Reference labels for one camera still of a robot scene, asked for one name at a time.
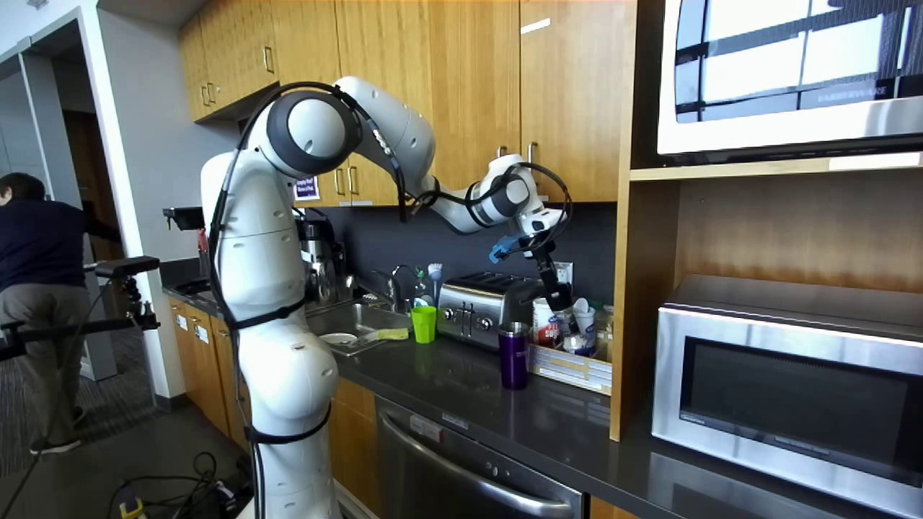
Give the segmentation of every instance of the black shirt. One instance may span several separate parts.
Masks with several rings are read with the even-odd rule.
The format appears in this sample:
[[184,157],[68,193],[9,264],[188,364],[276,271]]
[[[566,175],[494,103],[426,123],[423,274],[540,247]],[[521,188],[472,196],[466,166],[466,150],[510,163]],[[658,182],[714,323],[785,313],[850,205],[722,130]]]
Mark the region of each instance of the black shirt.
[[60,202],[11,198],[0,208],[0,291],[83,284],[83,212]]

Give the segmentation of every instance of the faucet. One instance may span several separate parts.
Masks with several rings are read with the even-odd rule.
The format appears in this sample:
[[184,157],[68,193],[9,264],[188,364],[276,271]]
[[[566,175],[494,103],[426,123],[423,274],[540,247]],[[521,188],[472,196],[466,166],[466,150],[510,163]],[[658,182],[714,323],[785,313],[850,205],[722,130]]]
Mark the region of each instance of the faucet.
[[391,302],[391,312],[403,313],[409,309],[407,284],[401,284],[401,274],[416,274],[413,264],[399,261],[388,274],[384,274],[387,300]]

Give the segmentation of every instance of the wooden shelf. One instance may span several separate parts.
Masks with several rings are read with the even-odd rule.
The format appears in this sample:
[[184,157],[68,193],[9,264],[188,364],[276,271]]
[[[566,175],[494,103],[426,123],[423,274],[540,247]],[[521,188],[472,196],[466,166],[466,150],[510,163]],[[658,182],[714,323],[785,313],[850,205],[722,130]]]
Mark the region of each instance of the wooden shelf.
[[635,166],[632,182],[696,182],[696,178],[746,178],[746,175],[817,175],[817,173],[923,173],[923,153],[880,156],[828,156],[785,160],[686,163],[686,166]]

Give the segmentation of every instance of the dishwasher handle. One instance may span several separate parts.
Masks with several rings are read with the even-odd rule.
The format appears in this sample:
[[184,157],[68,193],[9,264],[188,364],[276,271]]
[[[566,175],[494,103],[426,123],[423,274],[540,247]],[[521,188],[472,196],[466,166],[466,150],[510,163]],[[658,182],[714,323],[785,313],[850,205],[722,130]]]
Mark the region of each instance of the dishwasher handle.
[[461,464],[453,464],[446,457],[442,457],[435,449],[430,449],[426,444],[416,440],[409,431],[403,431],[388,414],[380,413],[380,424],[384,428],[388,428],[403,447],[416,449],[423,462],[442,467],[445,472],[453,472],[455,479],[466,482],[471,488],[475,488],[482,496],[528,513],[528,516],[572,516],[572,505],[569,500],[543,500],[524,492],[515,492],[510,488],[501,488]]

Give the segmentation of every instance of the purple bottle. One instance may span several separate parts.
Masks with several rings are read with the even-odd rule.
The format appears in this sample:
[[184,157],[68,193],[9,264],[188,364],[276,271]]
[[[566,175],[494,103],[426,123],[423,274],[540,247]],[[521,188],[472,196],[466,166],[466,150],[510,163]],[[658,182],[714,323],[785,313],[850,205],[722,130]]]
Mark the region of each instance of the purple bottle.
[[505,389],[521,389],[528,384],[528,326],[510,323],[499,332],[499,381]]

